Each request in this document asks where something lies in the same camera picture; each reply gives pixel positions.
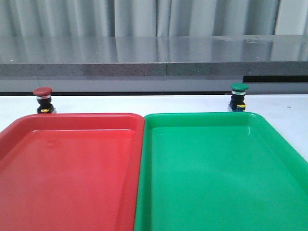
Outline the red plastic tray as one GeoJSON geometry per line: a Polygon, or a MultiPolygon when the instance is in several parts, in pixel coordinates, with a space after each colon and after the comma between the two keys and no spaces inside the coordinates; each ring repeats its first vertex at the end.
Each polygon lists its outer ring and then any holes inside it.
{"type": "Polygon", "coordinates": [[[144,118],[35,114],[0,134],[3,231],[131,231],[144,118]]]}

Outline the green mushroom push button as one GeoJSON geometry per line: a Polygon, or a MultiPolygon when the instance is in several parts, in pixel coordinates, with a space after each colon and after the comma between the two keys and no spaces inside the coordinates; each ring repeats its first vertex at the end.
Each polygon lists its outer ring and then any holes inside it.
{"type": "Polygon", "coordinates": [[[244,83],[233,83],[231,84],[231,89],[232,91],[229,110],[232,112],[244,112],[246,109],[244,98],[246,91],[249,89],[249,86],[244,83]]]}

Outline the green plastic tray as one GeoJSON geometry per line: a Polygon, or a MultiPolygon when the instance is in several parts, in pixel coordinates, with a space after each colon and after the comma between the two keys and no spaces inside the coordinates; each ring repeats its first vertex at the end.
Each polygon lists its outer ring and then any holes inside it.
{"type": "Polygon", "coordinates": [[[260,115],[145,117],[137,231],[305,231],[308,164],[260,115]]]}

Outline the red mushroom push button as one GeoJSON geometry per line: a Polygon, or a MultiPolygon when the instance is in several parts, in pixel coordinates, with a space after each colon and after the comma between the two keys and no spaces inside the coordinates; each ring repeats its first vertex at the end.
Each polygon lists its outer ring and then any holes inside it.
{"type": "Polygon", "coordinates": [[[51,87],[40,87],[33,90],[33,94],[37,98],[37,102],[39,103],[39,107],[37,108],[38,114],[54,114],[56,113],[56,109],[51,103],[51,87]]]}

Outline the grey stone counter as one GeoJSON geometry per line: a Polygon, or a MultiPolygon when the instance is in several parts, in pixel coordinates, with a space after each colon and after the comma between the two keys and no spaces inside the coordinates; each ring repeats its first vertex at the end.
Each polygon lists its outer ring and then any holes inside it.
{"type": "Polygon", "coordinates": [[[3,37],[1,95],[306,94],[308,38],[3,37]]]}

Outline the grey pleated curtain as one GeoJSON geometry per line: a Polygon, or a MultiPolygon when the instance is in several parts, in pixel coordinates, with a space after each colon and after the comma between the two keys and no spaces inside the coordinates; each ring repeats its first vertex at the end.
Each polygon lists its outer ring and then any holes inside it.
{"type": "Polygon", "coordinates": [[[0,35],[306,35],[305,0],[3,0],[0,35]]]}

